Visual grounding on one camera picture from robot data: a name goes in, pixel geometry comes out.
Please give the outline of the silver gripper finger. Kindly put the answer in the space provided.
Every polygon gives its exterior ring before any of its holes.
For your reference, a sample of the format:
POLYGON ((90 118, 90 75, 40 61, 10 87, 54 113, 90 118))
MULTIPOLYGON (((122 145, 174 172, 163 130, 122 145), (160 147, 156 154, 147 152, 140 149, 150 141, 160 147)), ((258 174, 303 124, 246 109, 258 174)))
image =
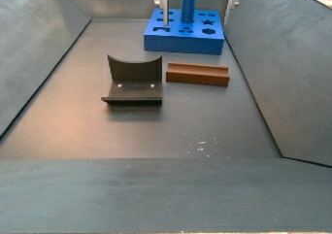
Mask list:
POLYGON ((155 0, 155 4, 163 10, 163 13, 164 13, 164 26, 168 26, 168 0, 155 0))
POLYGON ((226 0, 226 7, 223 12, 223 24, 227 24, 230 13, 232 8, 235 7, 236 0, 226 0))

